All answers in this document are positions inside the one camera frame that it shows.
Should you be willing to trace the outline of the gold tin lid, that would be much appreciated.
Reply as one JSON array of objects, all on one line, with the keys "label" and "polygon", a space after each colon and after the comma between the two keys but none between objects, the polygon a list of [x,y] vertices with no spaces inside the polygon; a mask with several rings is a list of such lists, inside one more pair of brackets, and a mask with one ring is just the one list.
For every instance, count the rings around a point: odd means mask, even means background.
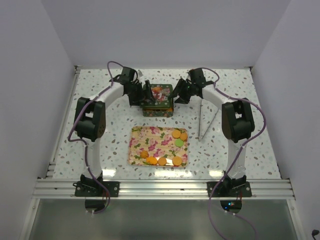
[{"label": "gold tin lid", "polygon": [[145,100],[140,107],[147,110],[169,110],[173,108],[173,99],[169,98],[173,91],[171,84],[151,84],[150,89],[155,102]]}]

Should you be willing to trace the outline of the metal tongs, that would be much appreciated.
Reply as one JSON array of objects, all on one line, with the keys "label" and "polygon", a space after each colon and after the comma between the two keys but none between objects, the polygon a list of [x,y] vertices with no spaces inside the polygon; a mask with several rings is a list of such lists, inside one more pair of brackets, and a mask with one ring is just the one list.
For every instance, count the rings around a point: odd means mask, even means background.
[{"label": "metal tongs", "polygon": [[219,108],[211,102],[203,100],[200,104],[200,115],[198,125],[198,141],[200,142],[206,133],[214,119],[219,112]]}]

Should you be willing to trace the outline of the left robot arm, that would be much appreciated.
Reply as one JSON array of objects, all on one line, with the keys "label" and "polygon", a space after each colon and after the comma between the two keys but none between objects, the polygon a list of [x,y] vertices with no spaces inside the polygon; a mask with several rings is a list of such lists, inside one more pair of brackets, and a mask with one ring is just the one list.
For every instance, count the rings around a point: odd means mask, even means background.
[{"label": "left robot arm", "polygon": [[103,182],[100,160],[100,142],[105,133],[106,110],[117,99],[128,96],[130,106],[141,106],[144,101],[155,103],[149,80],[142,83],[138,72],[123,66],[121,73],[109,74],[109,85],[92,97],[77,100],[73,126],[67,137],[69,142],[84,144],[84,170],[80,180],[73,184],[77,197],[109,197]]}]

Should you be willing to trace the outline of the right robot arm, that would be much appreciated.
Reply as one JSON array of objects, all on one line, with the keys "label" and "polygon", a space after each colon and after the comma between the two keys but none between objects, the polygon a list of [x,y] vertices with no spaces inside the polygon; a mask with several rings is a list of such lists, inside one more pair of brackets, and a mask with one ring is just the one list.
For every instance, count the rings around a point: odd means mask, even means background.
[{"label": "right robot arm", "polygon": [[227,196],[235,196],[247,180],[244,143],[255,130],[251,103],[246,98],[232,97],[219,90],[217,81],[206,80],[202,68],[189,70],[188,76],[179,79],[169,98],[176,98],[176,104],[188,104],[191,97],[197,96],[221,111],[221,129],[228,140],[228,163],[221,183]]}]

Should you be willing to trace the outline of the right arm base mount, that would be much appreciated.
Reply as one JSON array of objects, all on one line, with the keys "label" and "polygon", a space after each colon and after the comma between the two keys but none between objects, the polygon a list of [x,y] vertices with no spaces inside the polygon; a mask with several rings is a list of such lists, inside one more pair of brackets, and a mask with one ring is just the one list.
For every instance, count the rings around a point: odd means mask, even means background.
[{"label": "right arm base mount", "polygon": [[215,198],[236,198],[236,197],[252,197],[251,185],[247,181],[245,184],[237,187],[227,187],[223,183],[220,183],[218,187],[213,191],[212,197]]}]

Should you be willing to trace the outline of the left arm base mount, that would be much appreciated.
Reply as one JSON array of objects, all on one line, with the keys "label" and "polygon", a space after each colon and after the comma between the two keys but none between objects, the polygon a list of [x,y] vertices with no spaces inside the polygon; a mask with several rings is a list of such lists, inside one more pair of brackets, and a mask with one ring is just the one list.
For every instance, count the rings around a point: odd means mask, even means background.
[{"label": "left arm base mount", "polygon": [[75,187],[74,195],[76,197],[102,197],[105,196],[105,189],[108,190],[109,197],[118,197],[120,191],[120,182],[118,181],[103,181],[101,183],[104,187],[101,187],[95,181],[89,185],[81,183],[81,181],[74,182],[72,184]]}]

